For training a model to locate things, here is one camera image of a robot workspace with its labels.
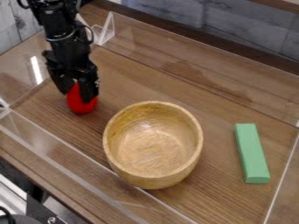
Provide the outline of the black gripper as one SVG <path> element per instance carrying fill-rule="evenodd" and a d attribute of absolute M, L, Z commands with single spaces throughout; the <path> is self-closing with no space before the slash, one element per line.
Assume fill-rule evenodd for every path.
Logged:
<path fill-rule="evenodd" d="M 91 40 L 87 36 L 47 37 L 51 50 L 42 56 L 56 88 L 66 95 L 79 80 L 79 94 L 85 103 L 99 95 L 98 67 L 90 59 Z"/>

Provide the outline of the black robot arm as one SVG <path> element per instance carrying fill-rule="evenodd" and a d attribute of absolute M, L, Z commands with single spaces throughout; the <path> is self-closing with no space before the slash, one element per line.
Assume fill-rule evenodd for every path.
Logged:
<path fill-rule="evenodd" d="M 98 66 L 90 59 L 94 31 L 77 19 L 75 0 L 16 0 L 44 29 L 51 45 L 42 52 L 56 88 L 66 95 L 79 85 L 79 98 L 90 103 L 99 95 Z"/>

